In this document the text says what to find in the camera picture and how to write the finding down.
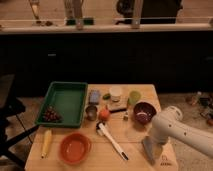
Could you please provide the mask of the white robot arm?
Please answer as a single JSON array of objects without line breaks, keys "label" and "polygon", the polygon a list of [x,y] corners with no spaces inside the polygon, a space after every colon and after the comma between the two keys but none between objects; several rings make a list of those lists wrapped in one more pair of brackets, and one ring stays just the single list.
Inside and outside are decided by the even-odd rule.
[{"label": "white robot arm", "polygon": [[157,113],[151,120],[151,142],[163,146],[172,137],[213,158],[213,134],[183,124],[182,119],[181,110],[175,106],[169,106]]}]

